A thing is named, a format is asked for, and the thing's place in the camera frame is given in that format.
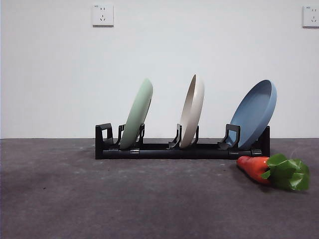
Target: orange carrot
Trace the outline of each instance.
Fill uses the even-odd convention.
[[[263,179],[261,175],[266,172],[269,167],[267,160],[269,157],[250,157],[241,156],[237,159],[237,165],[243,169],[252,179],[262,184],[271,184],[270,180]]]

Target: dish rack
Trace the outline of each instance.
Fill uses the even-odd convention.
[[[95,126],[95,159],[237,159],[240,156],[270,156],[270,127],[267,126],[261,136],[249,149],[239,149],[240,126],[227,124],[225,137],[217,143],[198,143],[199,127],[192,144],[180,149],[182,125],[177,124],[176,136],[168,143],[145,143],[145,125],[140,126],[138,140],[126,150],[120,150],[120,141],[125,124],[119,126],[118,139],[114,142],[110,123]],[[235,141],[229,145],[225,140],[229,132],[236,132]]]

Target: green leaves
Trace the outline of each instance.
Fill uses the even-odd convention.
[[[283,154],[276,154],[267,160],[270,170],[261,176],[275,186],[286,190],[306,190],[309,187],[309,169],[300,159],[288,160]]]

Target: blue plate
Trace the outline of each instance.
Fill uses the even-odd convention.
[[[238,106],[231,124],[240,126],[238,147],[248,149],[267,127],[277,101],[275,85],[264,80],[255,85]],[[226,143],[232,144],[236,132],[230,131]]]

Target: electrical socket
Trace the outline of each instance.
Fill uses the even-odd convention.
[[[303,27],[319,27],[319,5],[304,6]]]
[[[114,6],[112,4],[95,4],[92,6],[93,26],[114,26]]]

